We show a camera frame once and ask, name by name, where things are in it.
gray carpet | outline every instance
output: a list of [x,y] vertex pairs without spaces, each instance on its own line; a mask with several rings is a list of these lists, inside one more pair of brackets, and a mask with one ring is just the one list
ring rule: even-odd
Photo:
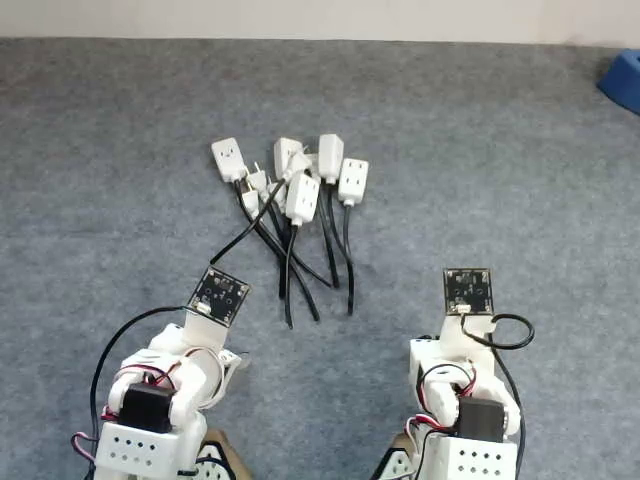
[[[352,217],[357,307],[314,284],[283,321],[256,237],[221,268],[253,285],[250,351],[208,413],[257,479],[366,479],[416,411],[408,341],[437,333],[441,269],[493,269],[535,322],[506,354],[525,402],[522,479],[640,477],[640,119],[594,81],[605,49],[376,42],[0,41],[0,477],[81,478],[99,351],[186,301],[244,225],[208,144],[263,165],[282,135],[338,132],[371,162]],[[318,226],[299,251],[324,267]],[[133,329],[107,362],[168,321]],[[506,331],[505,335],[515,335]]]

black cable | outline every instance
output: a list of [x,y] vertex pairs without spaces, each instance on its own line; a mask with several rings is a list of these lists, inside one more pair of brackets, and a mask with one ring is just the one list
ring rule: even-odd
[[216,253],[216,255],[209,261],[210,265],[215,265],[229,250],[231,250],[238,243],[240,243],[243,238],[249,235],[253,231],[253,229],[256,228],[256,226],[260,222],[260,219],[264,216],[265,213],[267,213],[267,210],[269,209],[269,205],[271,205],[271,202],[273,202],[273,199],[276,197],[276,195],[278,194],[278,191],[284,186],[284,184],[285,184],[284,178],[281,180],[278,180],[278,183],[276,183],[275,188],[269,195],[269,198],[267,198],[267,201],[264,203],[262,209],[260,209],[260,211],[258,212],[258,215],[256,215],[256,218],[253,219],[253,221],[249,224],[247,228],[245,228],[233,240],[227,243],[222,248],[222,250]]
[[[269,217],[271,218],[271,223],[273,224],[273,228],[276,229],[276,234],[280,239],[280,245],[287,245],[287,236],[285,235],[284,230],[280,226],[280,221],[278,220],[278,214],[273,206],[273,204],[269,205]],[[278,288],[278,296],[281,299],[284,299],[285,284],[284,284],[284,257],[280,259],[280,287]]]
[[356,290],[356,280],[353,273],[353,260],[351,259],[351,247],[349,246],[349,217],[351,206],[347,205],[344,209],[344,218],[342,220],[342,241],[344,243],[345,260],[347,262],[347,273],[349,275],[349,298],[347,300],[347,313],[353,315],[353,298]]
[[[493,334],[490,333],[488,337],[489,337],[489,341],[493,342]],[[518,408],[520,409],[520,441],[518,442],[518,453],[516,455],[516,479],[515,479],[515,480],[518,480],[518,477],[520,476],[520,467],[522,466],[522,459],[524,457],[524,448],[527,441],[527,426],[524,421],[524,412],[522,411],[522,401],[520,400],[520,393],[518,392],[518,387],[516,387],[516,382],[513,380],[513,377],[511,376],[509,369],[507,369],[507,366],[502,360],[502,357],[500,357],[500,354],[498,354],[498,350],[496,350],[495,348],[491,348],[491,352],[493,353],[493,356],[495,357],[496,362],[500,366],[500,370],[502,370],[502,373],[507,379],[507,383],[509,384],[509,387],[511,388],[511,393],[513,394],[513,400],[516,402],[516,405],[518,405]]]
[[[247,207],[244,204],[244,201],[242,199],[242,190],[240,189],[239,184],[237,185],[237,188],[235,189],[235,191],[236,191],[236,196],[238,198],[238,203],[240,204],[240,208],[242,209],[242,213],[244,213],[244,216],[247,218],[247,220],[251,222],[251,213],[249,213],[249,210],[247,210]],[[278,257],[278,259],[281,258],[283,261],[286,260],[287,252],[282,248],[282,246],[278,243],[277,239],[273,237],[273,235],[271,234],[271,232],[269,232],[269,230],[267,230],[266,228],[262,228],[262,223],[256,226],[256,233],[260,235],[260,238],[262,238],[262,240],[267,244],[267,246],[271,249],[271,251]],[[306,282],[304,281],[304,278],[302,277],[302,275],[300,275],[300,272],[295,265],[291,265],[291,271],[293,272],[294,276],[296,277],[296,280],[298,280],[298,283],[300,284],[300,289],[302,290],[302,294],[304,295],[304,298],[307,301],[307,305],[309,305],[309,310],[311,311],[311,315],[313,316],[313,319],[316,322],[319,322],[320,312],[318,311],[316,303],[313,300],[313,296],[309,291],[309,287],[307,286]],[[289,328],[292,328],[293,324],[292,323],[290,324],[290,321],[287,321],[287,325],[289,325]]]
[[418,394],[418,398],[420,398],[420,394],[418,393],[420,390],[420,386],[422,385],[422,383],[424,382],[424,379],[427,378],[427,375],[429,375],[431,372],[437,370],[438,368],[442,368],[442,367],[453,367],[453,368],[457,368],[458,370],[460,370],[462,373],[465,374],[465,376],[467,377],[467,380],[469,380],[469,384],[473,381],[471,378],[471,375],[469,375],[469,373],[462,368],[460,365],[456,365],[455,363],[439,363],[437,365],[434,365],[433,367],[429,368],[427,371],[425,371],[419,378],[418,381],[416,382],[416,393]]
[[[236,180],[233,183],[233,188],[236,192],[236,197],[238,199],[238,202],[240,203],[241,206],[244,205],[244,201],[242,199],[242,188],[240,186],[240,182]],[[249,214],[248,218],[249,218],[249,221],[252,220],[251,214]],[[256,225],[256,229],[261,229],[263,231],[264,235],[260,235],[261,237],[268,236],[272,242],[276,243],[280,247],[280,243],[282,242],[282,240],[278,240],[278,238],[276,238],[267,228],[264,227],[264,224],[262,222],[259,222],[258,225]],[[287,254],[285,248],[287,245],[289,245],[289,242],[286,241],[286,243],[282,243],[282,245],[283,246],[280,247],[279,250],[280,250],[280,254],[282,255],[282,259],[284,260]],[[302,268],[305,272],[307,272],[313,278],[315,278],[320,283],[322,283],[323,285],[326,285],[329,288],[333,286],[329,280],[322,277],[322,275],[320,275],[313,268],[311,268],[307,263],[305,263],[296,252],[292,252],[291,255],[292,255],[292,258],[296,261],[296,263],[300,266],[300,268]]]
[[[287,258],[285,261],[285,282],[286,282],[286,290],[284,297],[284,311],[285,316],[291,322],[291,277],[289,276],[289,264],[291,263],[291,252],[293,252],[293,244],[296,241],[296,236],[298,235],[298,226],[293,225],[291,227],[291,237],[289,239],[289,246],[287,247]],[[293,328],[293,323],[289,324],[289,328]]]
[[496,362],[498,363],[498,366],[500,367],[500,369],[502,370],[502,373],[507,379],[507,383],[509,384],[509,388],[511,389],[511,393],[513,394],[513,400],[516,402],[516,405],[518,405],[518,408],[520,409],[520,441],[518,442],[518,453],[516,456],[516,480],[517,480],[518,477],[520,476],[520,467],[522,466],[522,459],[524,458],[524,448],[527,441],[527,426],[524,419],[524,412],[522,411],[522,401],[520,400],[520,393],[518,392],[518,387],[516,386],[516,382],[511,376],[509,369],[507,369],[507,366],[502,360],[502,357],[500,357],[498,350],[517,350],[517,349],[526,347],[531,343],[531,341],[535,337],[535,329],[529,320],[527,320],[526,318],[520,315],[515,315],[512,313],[501,313],[501,314],[495,315],[491,319],[491,322],[497,323],[499,320],[502,320],[502,319],[516,320],[520,323],[523,323],[529,329],[529,334],[526,336],[526,338],[524,338],[522,341],[518,343],[506,343],[506,344],[495,343],[493,341],[492,333],[489,333],[487,335],[487,340],[485,340],[482,337],[478,337],[477,335],[472,335],[469,332],[467,332],[464,328],[464,323],[465,323],[464,315],[462,315],[462,318],[460,319],[460,327],[462,328],[462,333],[464,333],[467,337],[472,338],[473,340],[478,342],[480,345],[484,345],[491,349],[491,353],[493,353],[493,356],[495,357]]
[[472,333],[467,332],[467,330],[464,328],[464,324],[466,321],[465,314],[462,314],[462,317],[460,318],[460,326],[462,328],[462,333],[464,333],[467,337],[475,340],[480,345],[484,345],[485,347],[489,347],[489,348],[495,348],[497,350],[519,350],[520,348],[524,348],[531,343],[531,341],[536,335],[536,331],[529,320],[527,320],[526,318],[520,315],[515,315],[513,313],[500,313],[498,315],[495,315],[491,319],[491,323],[498,323],[499,320],[503,320],[503,319],[516,320],[520,323],[523,323],[529,329],[529,334],[524,338],[524,340],[521,340],[518,343],[494,343],[491,340],[493,336],[491,336],[489,340],[485,340],[482,337],[479,337],[477,335],[473,335]]
[[[115,343],[129,328],[131,328],[134,324],[138,323],[140,320],[144,320],[147,317],[151,317],[159,313],[175,312],[178,310],[185,310],[185,309],[187,309],[187,307],[184,307],[184,306],[154,308],[152,310],[144,312],[138,315],[137,317],[134,317],[131,320],[129,320],[122,327],[120,327],[120,329],[118,329],[118,331],[115,333],[113,337],[111,337],[111,340],[109,340],[109,343],[107,343],[107,346],[104,347],[102,355],[100,355],[100,359],[98,360],[98,365],[96,365],[96,370],[93,373],[93,379],[91,380],[91,389],[89,390],[89,408],[91,409],[91,431],[92,431],[91,437],[92,438],[95,438],[97,440],[100,439],[100,428],[99,428],[100,425],[98,422],[98,412],[97,412],[97,406],[96,406],[97,404],[96,391],[98,389],[98,380],[100,379],[100,373],[102,372],[102,367],[104,366],[104,362],[107,359],[107,356],[109,355],[109,352],[111,351]],[[95,457],[97,451],[98,451],[98,442],[94,442],[91,445],[91,454]],[[94,465],[89,466],[89,471],[87,472],[87,475],[85,476],[85,478],[93,478],[94,470],[95,470]]]
[[331,231],[333,232],[333,237],[338,244],[338,248],[340,252],[342,252],[342,256],[347,264],[347,275],[349,276],[349,298],[347,300],[347,313],[349,315],[353,315],[353,302],[354,302],[354,292],[355,292],[355,278],[353,275],[353,262],[351,260],[351,249],[347,249],[349,246],[349,209],[347,207],[344,214],[345,218],[343,220],[343,239],[346,242],[346,245],[340,240],[340,235],[338,234],[338,227],[336,226],[336,218],[333,214],[333,188],[329,187],[329,191],[327,193],[327,208],[329,210],[329,223],[331,224]]
[[420,456],[420,464],[418,465],[418,470],[416,471],[416,475],[413,478],[420,478],[420,472],[422,471],[422,464],[424,463],[424,457],[425,457],[425,452],[427,451],[427,438],[429,438],[429,435],[433,435],[434,433],[442,433],[445,436],[448,436],[448,432],[444,432],[442,430],[437,430],[437,429],[433,429],[433,430],[429,430],[425,436],[424,436],[424,440],[422,441],[422,455]]
[[338,234],[338,227],[336,226],[336,218],[333,213],[333,190],[334,187],[329,185],[327,188],[327,211],[329,212],[329,224],[331,225],[331,232],[333,233],[333,238],[338,244],[338,248],[342,255],[344,256],[344,245],[342,245],[342,239],[340,238],[340,234]]
[[338,276],[338,268],[336,266],[336,257],[333,253],[333,245],[331,244],[331,227],[329,226],[329,220],[327,219],[327,212],[322,198],[322,189],[318,192],[320,201],[318,207],[320,208],[320,222],[322,223],[322,234],[324,235],[324,245],[327,250],[327,257],[329,258],[329,269],[331,270],[331,280],[333,281],[334,288],[340,288],[340,277]]

power cord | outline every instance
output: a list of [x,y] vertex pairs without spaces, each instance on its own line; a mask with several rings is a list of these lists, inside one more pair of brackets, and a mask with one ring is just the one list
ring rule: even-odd
[[286,183],[286,180],[284,178],[278,180],[278,183],[276,183],[276,186],[271,192],[271,194],[269,195],[269,197],[267,198],[267,201],[264,203],[264,205],[262,206],[262,208],[260,209],[256,217],[251,221],[249,226],[245,228],[242,232],[240,232],[233,240],[231,240],[224,247],[222,247],[222,249],[209,261],[210,265],[215,265],[224,255],[227,254],[227,252],[229,252],[229,250],[231,250],[238,243],[240,243],[247,235],[249,235],[256,228],[256,226],[260,223],[260,219],[262,219],[264,214],[267,213],[267,210],[269,209],[269,205],[271,205],[271,202],[273,202],[273,199],[278,194],[278,191],[284,186],[285,183]]
[[[329,223],[331,225],[331,231],[333,233],[333,237],[342,253],[342,257],[344,258],[345,263],[347,264],[347,275],[349,282],[349,297],[347,299],[347,313],[349,315],[353,315],[353,304],[354,304],[354,293],[355,293],[355,277],[353,272],[353,262],[351,260],[351,250],[347,250],[346,245],[343,243],[343,240],[340,238],[340,234],[338,233],[338,227],[336,225],[335,213],[333,211],[333,188],[329,187],[327,189],[327,209],[329,211]],[[345,210],[345,218],[343,219],[343,236],[346,230],[347,233],[347,242],[349,241],[348,236],[348,214],[347,211],[349,208]]]
[[333,245],[331,244],[331,227],[327,219],[327,212],[324,202],[322,201],[322,190],[320,191],[318,207],[320,211],[320,222],[322,223],[322,234],[324,235],[324,245],[329,258],[329,269],[331,270],[331,280],[334,288],[340,288],[340,277],[338,276],[338,267],[336,266],[336,257],[333,253]]
[[[238,198],[238,203],[240,204],[240,208],[242,209],[242,212],[244,213],[247,220],[251,221],[251,213],[247,210],[247,207],[244,204],[240,184],[234,183],[234,186],[235,186],[236,196]],[[278,259],[282,259],[283,261],[286,261],[287,252],[282,248],[282,246],[278,243],[277,239],[273,237],[273,235],[271,234],[271,232],[269,232],[269,230],[267,230],[266,228],[263,228],[262,224],[260,223],[258,226],[256,226],[256,232],[258,233],[258,235],[260,235],[262,240],[267,244],[267,246],[271,249],[271,251],[278,257]],[[309,291],[309,287],[304,281],[304,278],[300,275],[300,272],[297,269],[297,267],[295,265],[291,265],[290,268],[294,276],[298,280],[298,283],[300,284],[302,294],[304,295],[307,301],[307,304],[309,305],[309,309],[311,311],[311,315],[313,316],[313,319],[316,322],[319,322],[320,313],[318,312],[318,308],[316,307],[315,301],[313,300],[313,296]],[[285,320],[289,328],[293,328],[292,318],[290,316],[287,316]]]
[[520,393],[518,392],[518,387],[516,386],[515,380],[511,376],[511,372],[509,372],[509,369],[507,369],[507,366],[502,360],[502,357],[500,357],[498,350],[518,350],[520,348],[526,347],[533,341],[533,338],[535,337],[535,328],[533,327],[533,324],[529,320],[527,320],[525,317],[521,315],[515,315],[512,313],[501,313],[501,314],[495,315],[491,319],[491,322],[497,323],[500,320],[506,320],[506,319],[515,320],[517,322],[524,324],[529,330],[529,333],[527,334],[527,336],[523,340],[517,343],[495,343],[493,341],[493,334],[489,333],[487,335],[487,340],[485,340],[482,337],[479,337],[477,335],[473,335],[467,332],[467,330],[464,328],[465,320],[466,320],[465,314],[462,314],[461,316],[460,327],[462,328],[462,333],[464,333],[467,337],[475,340],[480,345],[484,345],[485,347],[489,347],[491,349],[491,353],[493,353],[493,356],[496,359],[496,362],[498,363],[500,370],[502,370],[502,373],[507,379],[507,383],[509,384],[509,388],[511,389],[511,393],[513,394],[513,400],[516,402],[516,405],[518,405],[518,408],[520,409],[520,439],[518,441],[518,452],[516,455],[516,480],[518,480],[520,476],[520,468],[522,467],[522,460],[524,458],[524,449],[527,441],[527,428],[526,428],[526,422],[524,419],[524,412],[522,410],[522,401],[520,400]]
[[353,297],[356,290],[355,274],[353,272],[353,260],[351,260],[351,247],[349,246],[349,216],[351,205],[345,205],[344,218],[342,219],[342,241],[344,242],[345,260],[347,262],[347,272],[349,274],[349,298],[347,300],[347,313],[353,315]]
[[298,226],[291,226],[291,236],[289,238],[289,246],[287,247],[287,257],[285,260],[285,300],[284,300],[284,309],[285,315],[287,318],[291,318],[291,277],[289,276],[289,265],[291,263],[291,254],[293,253],[293,244],[296,241],[296,236],[298,235]]

pile of power strips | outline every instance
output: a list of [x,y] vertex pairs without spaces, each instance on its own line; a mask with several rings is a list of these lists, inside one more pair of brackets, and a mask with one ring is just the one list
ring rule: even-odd
[[[344,142],[333,133],[320,135],[317,153],[308,152],[300,141],[278,139],[273,145],[275,181],[257,162],[254,163],[254,172],[247,168],[235,138],[212,143],[211,151],[222,180],[233,185],[247,221],[277,257],[280,265],[279,297],[285,302],[285,320],[289,328],[293,328],[290,302],[292,277],[299,283],[316,321],[320,320],[320,314],[304,274],[329,288],[340,288],[334,244],[346,264],[349,292],[347,312],[352,315],[355,277],[349,245],[349,218],[353,207],[361,203],[364,197],[369,162],[345,158]],[[338,232],[334,217],[336,190],[344,208],[342,234]],[[330,279],[307,265],[294,250],[299,229],[314,220],[316,210],[322,223]]]

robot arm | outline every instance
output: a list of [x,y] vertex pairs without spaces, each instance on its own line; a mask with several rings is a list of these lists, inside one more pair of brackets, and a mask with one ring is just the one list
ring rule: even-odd
[[115,375],[94,459],[94,480],[235,480],[221,444],[207,442],[201,410],[225,395],[241,357],[225,350],[248,286],[209,268],[184,327],[169,324]]
[[[495,344],[485,340],[500,317],[493,315],[489,271],[449,269],[444,281],[447,314],[440,335],[410,342],[409,384],[425,413],[407,420],[401,436],[406,441],[387,451],[372,480],[447,480],[478,473],[517,479],[521,452],[509,437],[520,429],[520,408],[495,376],[490,348]],[[529,336],[509,348],[533,339],[533,327],[525,323]]]

